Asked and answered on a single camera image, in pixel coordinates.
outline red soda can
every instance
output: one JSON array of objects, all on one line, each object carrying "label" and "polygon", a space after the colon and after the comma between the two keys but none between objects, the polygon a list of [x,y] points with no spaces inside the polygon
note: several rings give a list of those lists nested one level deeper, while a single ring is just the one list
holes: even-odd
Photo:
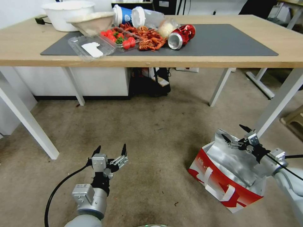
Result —
[{"label": "red soda can", "polygon": [[168,45],[171,49],[180,49],[186,45],[196,34],[196,29],[193,25],[183,25],[169,35]]}]

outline white cup lid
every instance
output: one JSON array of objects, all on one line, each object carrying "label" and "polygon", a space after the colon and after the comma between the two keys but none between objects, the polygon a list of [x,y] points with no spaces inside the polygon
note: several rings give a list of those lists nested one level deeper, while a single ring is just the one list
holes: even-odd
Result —
[{"label": "white cup lid", "polygon": [[134,27],[144,26],[145,12],[141,6],[132,9],[132,22]]},{"label": "white cup lid", "polygon": [[119,26],[122,23],[122,9],[118,5],[114,5],[113,11],[115,12],[114,25]]}]

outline green vegetable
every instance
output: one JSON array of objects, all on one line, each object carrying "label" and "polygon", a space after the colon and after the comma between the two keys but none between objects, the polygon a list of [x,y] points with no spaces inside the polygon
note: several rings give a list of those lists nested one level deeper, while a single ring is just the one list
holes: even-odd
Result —
[{"label": "green vegetable", "polygon": [[123,39],[122,37],[119,37],[119,38],[116,40],[116,44],[122,44],[124,40],[125,40],[125,39]]}]

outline gray desk mat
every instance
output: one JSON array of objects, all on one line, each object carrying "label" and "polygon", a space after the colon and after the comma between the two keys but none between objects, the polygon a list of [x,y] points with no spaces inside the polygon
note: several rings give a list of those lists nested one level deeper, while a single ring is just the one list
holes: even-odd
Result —
[{"label": "gray desk mat", "polygon": [[[195,37],[180,50],[172,50],[167,45],[160,50],[115,51],[112,55],[125,56],[278,56],[276,52],[241,32],[230,24],[194,25]],[[81,36],[80,32],[70,32],[51,45],[41,55],[77,55],[69,46],[68,40]]]}]

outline plastic bag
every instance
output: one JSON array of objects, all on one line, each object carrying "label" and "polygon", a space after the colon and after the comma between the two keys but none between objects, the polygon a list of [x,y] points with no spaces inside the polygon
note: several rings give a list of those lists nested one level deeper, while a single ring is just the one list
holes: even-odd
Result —
[{"label": "plastic bag", "polygon": [[175,29],[180,27],[180,25],[172,18],[165,19],[161,22],[159,28],[158,28],[158,33],[163,37],[163,38],[168,38],[168,36],[171,34],[171,32]]}]

